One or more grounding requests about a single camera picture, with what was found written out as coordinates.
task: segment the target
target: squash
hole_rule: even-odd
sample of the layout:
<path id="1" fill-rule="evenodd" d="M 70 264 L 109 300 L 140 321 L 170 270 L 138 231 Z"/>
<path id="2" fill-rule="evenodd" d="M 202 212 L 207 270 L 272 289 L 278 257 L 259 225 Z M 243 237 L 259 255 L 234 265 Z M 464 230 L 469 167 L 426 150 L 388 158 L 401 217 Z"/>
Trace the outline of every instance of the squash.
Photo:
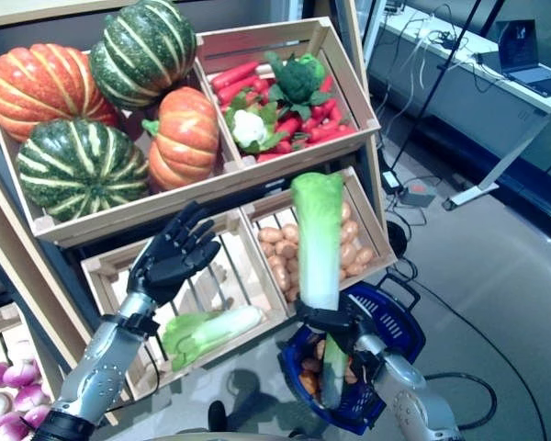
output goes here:
<path id="1" fill-rule="evenodd" d="M 146 108 L 186 77 L 196 57 L 196 34 L 168 0 L 140 0 L 107 17 L 104 38 L 90 52 L 102 93 L 116 106 Z"/>
<path id="2" fill-rule="evenodd" d="M 85 119 L 37 125 L 17 154 L 25 195 L 59 221 L 140 198 L 147 162 L 120 130 Z"/>
<path id="3" fill-rule="evenodd" d="M 219 148 L 219 124 L 212 103 L 192 87 L 165 96 L 159 120 L 142 123 L 153 140 L 149 171 L 164 190 L 187 186 L 210 175 Z"/>
<path id="4" fill-rule="evenodd" d="M 0 56 L 0 126 L 23 142 L 39 123 L 76 117 L 118 124 L 96 87 L 87 55 L 57 44 L 14 48 Z"/>

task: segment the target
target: leek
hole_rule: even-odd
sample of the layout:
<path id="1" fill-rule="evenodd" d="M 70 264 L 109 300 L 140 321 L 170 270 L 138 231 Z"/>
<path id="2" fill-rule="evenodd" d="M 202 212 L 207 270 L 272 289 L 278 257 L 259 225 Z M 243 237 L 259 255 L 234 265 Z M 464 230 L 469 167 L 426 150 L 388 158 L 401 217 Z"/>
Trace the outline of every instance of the leek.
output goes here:
<path id="1" fill-rule="evenodd" d="M 311 308 L 337 310 L 341 264 L 340 175 L 306 173 L 292 181 L 298 215 L 300 298 Z M 327 335 L 322 370 L 321 402 L 336 409 L 341 402 L 346 354 Z"/>
<path id="2" fill-rule="evenodd" d="M 229 311 L 182 314 L 167 323 L 162 337 L 165 352 L 174 357 L 174 372 L 190 365 L 204 354 L 241 335 L 262 320 L 255 306 Z"/>

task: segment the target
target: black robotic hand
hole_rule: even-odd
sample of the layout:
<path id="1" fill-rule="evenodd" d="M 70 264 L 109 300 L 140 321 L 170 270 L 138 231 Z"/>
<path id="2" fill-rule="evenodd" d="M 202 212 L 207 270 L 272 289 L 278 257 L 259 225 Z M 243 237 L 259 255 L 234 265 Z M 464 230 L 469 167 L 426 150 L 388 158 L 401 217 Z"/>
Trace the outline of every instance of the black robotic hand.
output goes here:
<path id="1" fill-rule="evenodd" d="M 171 300 L 187 278 L 206 267 L 219 252 L 212 241 L 214 222 L 195 201 L 190 202 L 153 237 L 135 259 L 129 273 L 128 292 L 142 292 L 158 306 Z"/>

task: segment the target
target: wooden crate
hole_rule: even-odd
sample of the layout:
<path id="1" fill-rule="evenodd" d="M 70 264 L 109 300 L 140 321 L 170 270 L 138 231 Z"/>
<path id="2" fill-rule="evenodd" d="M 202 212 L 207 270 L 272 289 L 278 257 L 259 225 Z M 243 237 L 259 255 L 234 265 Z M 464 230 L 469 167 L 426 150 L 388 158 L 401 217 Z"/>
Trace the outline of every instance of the wooden crate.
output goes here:
<path id="1" fill-rule="evenodd" d="M 196 61 L 196 65 L 184 80 L 184 84 L 200 89 L 198 73 L 201 68 L 198 61 Z M 141 129 L 141 120 L 143 118 L 154 119 L 155 114 L 156 109 L 147 112 L 122 113 L 121 129 L 128 133 L 145 154 L 149 151 L 151 137 Z M 20 143 L 13 140 L 1 127 L 0 146 L 31 232 L 35 237 L 54 242 L 62 247 L 85 243 L 145 221 L 159 219 L 181 209 L 191 199 L 203 202 L 225 196 L 235 191 L 233 187 L 239 188 L 241 184 L 241 177 L 234 172 L 242 169 L 242 160 L 220 134 L 217 163 L 208 179 L 83 216 L 77 220 L 59 222 L 25 197 L 18 181 L 16 167 L 16 156 Z"/>
<path id="2" fill-rule="evenodd" d="M 257 164 L 254 157 L 244 156 L 245 179 L 254 181 L 289 175 L 313 164 L 354 152 L 379 129 L 379 123 L 371 108 L 369 97 L 364 93 L 354 69 L 343 50 L 334 27 L 328 17 L 312 18 L 286 23 L 275 23 L 245 28 L 232 28 L 198 34 L 201 45 L 198 59 L 203 69 L 202 87 L 213 97 L 219 122 L 231 149 L 241 157 L 225 119 L 220 112 L 219 101 L 211 90 L 209 81 L 221 72 L 245 62 L 257 61 L 257 72 L 263 78 L 273 77 L 264 52 L 275 51 L 282 60 L 292 53 L 297 56 L 312 53 L 332 75 L 333 97 L 337 99 L 343 116 L 348 118 L 356 133 L 341 139 L 317 144 L 314 147 L 290 153 Z"/>
<path id="3" fill-rule="evenodd" d="M 392 265 L 397 259 L 377 220 L 376 213 L 367 200 L 367 196 L 359 183 L 355 170 L 353 167 L 349 167 L 343 169 L 340 173 L 344 182 L 343 199 L 351 207 L 351 219 L 359 225 L 359 233 L 354 239 L 353 244 L 357 249 L 362 246 L 369 246 L 374 251 L 374 258 L 367 264 L 364 272 L 358 276 L 348 277 L 341 282 L 340 288 L 345 289 L 373 273 Z M 249 227 L 253 231 L 253 238 L 258 249 L 261 249 L 261 247 L 257 235 L 261 228 L 281 228 L 287 223 L 298 224 L 298 219 L 292 206 L 290 190 L 247 204 L 242 207 L 242 211 L 249 223 Z M 265 255 L 261 253 L 261 256 L 267 265 Z M 290 314 L 294 313 L 292 304 L 288 304 L 288 310 Z"/>
<path id="4" fill-rule="evenodd" d="M 249 332 L 178 372 L 171 370 L 171 363 L 164 358 L 159 340 L 151 338 L 146 345 L 160 368 L 161 386 L 253 340 L 287 318 L 285 302 L 269 276 L 242 213 L 233 209 L 212 219 L 215 221 L 214 231 L 221 243 L 219 254 L 209 268 L 188 280 L 175 299 L 157 311 L 155 320 L 161 325 L 158 335 L 163 334 L 165 324 L 176 314 L 222 309 L 223 304 L 230 308 L 245 304 L 258 306 L 264 311 L 264 320 Z M 129 266 L 146 242 L 133 243 L 82 262 L 100 312 L 111 313 L 118 309 L 126 296 Z M 127 382 L 135 400 L 147 395 L 155 387 L 152 362 L 144 349 L 140 350 L 131 365 Z"/>
<path id="5" fill-rule="evenodd" d="M 42 377 L 41 388 L 53 402 L 57 399 L 62 386 L 62 372 L 47 352 L 44 344 L 30 331 L 25 316 L 17 305 L 9 303 L 0 307 L 0 362 L 8 360 L 7 351 L 19 340 L 29 340 L 32 343 Z M 13 396 L 17 393 L 9 388 L 4 388 L 4 390 Z"/>

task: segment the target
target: white desk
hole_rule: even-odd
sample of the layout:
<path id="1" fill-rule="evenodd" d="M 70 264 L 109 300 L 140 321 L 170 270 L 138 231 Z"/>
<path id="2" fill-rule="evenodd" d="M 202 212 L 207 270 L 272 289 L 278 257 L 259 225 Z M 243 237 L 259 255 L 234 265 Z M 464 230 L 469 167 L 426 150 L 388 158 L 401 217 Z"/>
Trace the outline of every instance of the white desk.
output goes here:
<path id="1" fill-rule="evenodd" d="M 379 34 L 384 29 L 384 41 L 390 40 L 388 34 L 395 38 L 400 35 L 409 20 L 416 18 L 428 18 L 428 15 L 406 6 L 402 14 L 388 17 L 386 24 L 382 24 Z M 401 34 L 401 50 L 389 78 L 393 87 L 402 95 L 410 93 L 410 76 L 407 72 L 409 69 L 400 69 L 400 67 L 408 60 L 414 47 L 420 43 L 417 57 L 420 61 L 420 53 L 425 50 L 427 67 L 424 71 L 424 89 L 418 85 L 418 78 L 415 79 L 415 98 L 417 98 L 415 102 L 419 103 L 426 98 L 430 85 L 439 74 L 436 66 L 444 64 L 450 53 L 450 50 L 431 43 L 425 36 L 427 31 L 434 30 L 453 33 L 450 23 L 436 17 L 424 22 L 412 22 L 405 28 Z M 459 33 L 461 28 L 455 27 L 455 30 Z M 501 75 L 484 66 L 487 71 L 485 72 L 471 58 L 471 54 L 496 51 L 498 46 L 472 32 L 466 32 L 462 46 L 463 48 L 457 51 L 453 59 L 453 64 L 458 64 L 458 67 L 445 74 L 428 110 L 501 159 L 481 183 L 448 199 L 445 203 L 448 209 L 462 205 L 496 188 L 496 179 L 545 127 L 551 115 L 551 97 L 542 97 L 512 81 L 500 80 L 483 94 L 476 91 L 471 83 L 475 81 L 474 71 L 478 78 L 490 83 L 496 78 L 501 78 Z M 395 49 L 395 45 L 387 44 L 381 44 L 376 48 L 369 70 L 381 81 L 386 81 Z M 482 88 L 487 87 L 487 83 L 479 81 L 482 83 Z"/>

